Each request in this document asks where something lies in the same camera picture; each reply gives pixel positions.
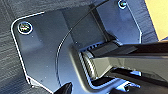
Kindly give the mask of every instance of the metal edge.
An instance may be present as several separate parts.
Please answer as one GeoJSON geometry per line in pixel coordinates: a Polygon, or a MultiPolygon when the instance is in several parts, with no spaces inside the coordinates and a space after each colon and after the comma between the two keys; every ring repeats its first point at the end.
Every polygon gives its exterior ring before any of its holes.
{"type": "Polygon", "coordinates": [[[136,21],[135,16],[133,15],[133,12],[132,12],[131,8],[129,7],[129,4],[128,4],[128,3],[127,3],[127,7],[128,7],[128,9],[130,10],[131,15],[132,15],[132,17],[133,17],[133,19],[134,19],[134,21],[135,21],[137,27],[138,27],[138,30],[139,30],[139,33],[140,33],[139,43],[142,43],[142,31],[141,31],[141,29],[140,29],[140,26],[138,25],[138,22],[136,21]]]}
{"type": "Polygon", "coordinates": [[[82,54],[81,54],[81,53],[79,53],[79,58],[80,58],[80,60],[81,60],[81,63],[82,63],[82,66],[83,66],[83,69],[84,69],[84,72],[85,72],[85,75],[86,75],[88,84],[90,85],[90,87],[91,87],[92,89],[102,89],[102,88],[104,88],[104,87],[106,87],[106,86],[112,84],[112,83],[115,82],[115,81],[119,81],[118,78],[115,78],[115,79],[113,79],[113,80],[111,80],[111,81],[109,81],[109,82],[107,82],[107,83],[104,83],[104,84],[102,84],[102,85],[100,85],[100,86],[93,86],[92,83],[91,83],[91,81],[90,81],[89,74],[88,74],[88,72],[87,72],[87,68],[86,68],[86,66],[85,66],[85,64],[84,64],[84,60],[83,60],[83,58],[82,58],[82,54]]]}
{"type": "Polygon", "coordinates": [[[24,72],[24,74],[25,74],[25,76],[26,76],[26,81],[27,81],[27,83],[28,83],[28,84],[31,84],[30,81],[29,81],[29,79],[30,79],[30,80],[33,80],[34,82],[36,82],[37,84],[39,84],[39,86],[41,86],[42,88],[46,89],[48,92],[50,92],[51,94],[53,94],[54,92],[52,92],[51,90],[49,90],[49,89],[48,89],[47,87],[45,87],[44,85],[40,84],[38,81],[36,81],[36,80],[33,79],[32,77],[28,76],[28,74],[27,74],[27,72],[26,72],[26,69],[25,69],[25,65],[24,65],[24,63],[23,63],[22,55],[21,55],[20,50],[19,50],[18,43],[17,43],[17,41],[16,41],[16,38],[15,38],[15,35],[14,35],[14,32],[13,32],[13,26],[14,26],[14,24],[15,24],[17,21],[19,21],[19,20],[21,20],[21,19],[25,19],[25,18],[37,16],[37,15],[40,15],[40,14],[44,14],[44,13],[45,13],[45,12],[39,12],[39,13],[36,13],[36,14],[31,14],[31,15],[24,16],[24,17],[21,17],[21,18],[16,19],[16,20],[12,23],[12,25],[11,25],[11,33],[12,33],[12,36],[13,36],[13,39],[14,39],[14,42],[15,42],[15,45],[16,45],[17,52],[18,52],[18,54],[19,54],[19,58],[20,58],[20,61],[21,61],[21,65],[22,65],[22,68],[23,68],[23,72],[24,72]]]}

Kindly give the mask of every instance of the screw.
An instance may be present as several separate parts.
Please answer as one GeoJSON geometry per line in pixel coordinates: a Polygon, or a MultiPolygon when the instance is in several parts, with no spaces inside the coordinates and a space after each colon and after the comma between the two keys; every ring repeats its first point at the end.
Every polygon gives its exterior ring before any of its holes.
{"type": "Polygon", "coordinates": [[[118,6],[119,6],[119,8],[121,8],[121,9],[125,9],[126,6],[127,6],[127,2],[124,1],[124,0],[120,0],[120,1],[118,1],[118,6]]]}
{"type": "Polygon", "coordinates": [[[18,31],[21,34],[25,34],[25,35],[30,34],[32,29],[33,29],[32,25],[26,21],[20,22],[18,25],[18,31]]]}

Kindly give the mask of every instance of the gray fabric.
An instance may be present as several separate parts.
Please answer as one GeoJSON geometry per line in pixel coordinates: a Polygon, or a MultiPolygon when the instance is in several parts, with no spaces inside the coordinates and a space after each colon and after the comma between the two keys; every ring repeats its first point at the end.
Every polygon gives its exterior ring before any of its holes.
{"type": "MultiPolygon", "coordinates": [[[[143,0],[128,0],[143,32],[143,43],[157,41],[143,0]]],[[[48,94],[42,88],[31,88],[10,32],[11,23],[19,17],[66,7],[83,6],[91,0],[1,0],[0,1],[0,94],[48,94]]]]}
{"type": "Polygon", "coordinates": [[[21,17],[42,11],[52,11],[67,7],[84,6],[92,0],[4,0],[15,17],[21,17]]]}
{"type": "Polygon", "coordinates": [[[127,0],[142,31],[142,43],[157,42],[158,38],[144,0],[127,0]]]}

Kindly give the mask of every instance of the curved edge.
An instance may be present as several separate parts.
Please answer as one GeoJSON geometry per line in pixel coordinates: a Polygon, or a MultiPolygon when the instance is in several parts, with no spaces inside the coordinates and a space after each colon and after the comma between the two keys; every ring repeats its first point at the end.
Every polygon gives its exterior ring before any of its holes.
{"type": "Polygon", "coordinates": [[[30,80],[32,80],[32,81],[36,82],[40,87],[46,89],[48,92],[50,92],[51,94],[53,94],[53,92],[52,92],[51,90],[49,90],[47,87],[45,87],[44,85],[40,84],[38,81],[36,81],[36,80],[33,79],[32,77],[28,76],[27,71],[26,71],[26,68],[25,68],[25,65],[24,65],[24,63],[23,63],[22,55],[21,55],[20,50],[19,50],[18,43],[17,43],[17,41],[16,41],[16,38],[15,38],[15,35],[14,35],[14,32],[13,32],[14,24],[15,24],[17,21],[19,21],[19,20],[21,20],[21,19],[25,19],[25,18],[37,16],[37,15],[40,15],[40,14],[44,14],[44,13],[45,13],[45,12],[39,12],[39,13],[36,13],[36,14],[32,14],[32,15],[28,15],[28,16],[24,16],[24,17],[21,17],[21,18],[16,19],[16,20],[12,23],[12,25],[11,25],[11,33],[12,33],[12,36],[13,36],[14,43],[15,43],[15,45],[16,45],[16,49],[17,49],[17,52],[18,52],[18,55],[19,55],[19,58],[20,58],[20,61],[21,61],[21,65],[22,65],[23,72],[24,72],[24,75],[25,75],[25,77],[26,77],[27,83],[28,83],[28,84],[31,84],[31,83],[30,83],[30,80]]]}
{"type": "Polygon", "coordinates": [[[142,43],[142,31],[141,31],[141,29],[140,29],[140,26],[138,25],[138,22],[137,22],[137,20],[135,19],[135,16],[133,15],[132,10],[131,10],[131,8],[130,8],[130,6],[129,6],[128,3],[127,3],[127,7],[128,7],[128,9],[130,10],[131,15],[132,15],[132,17],[133,17],[133,19],[134,19],[134,21],[135,21],[135,23],[136,23],[136,25],[137,25],[138,30],[139,30],[139,34],[140,34],[140,36],[139,36],[139,43],[142,43]]]}

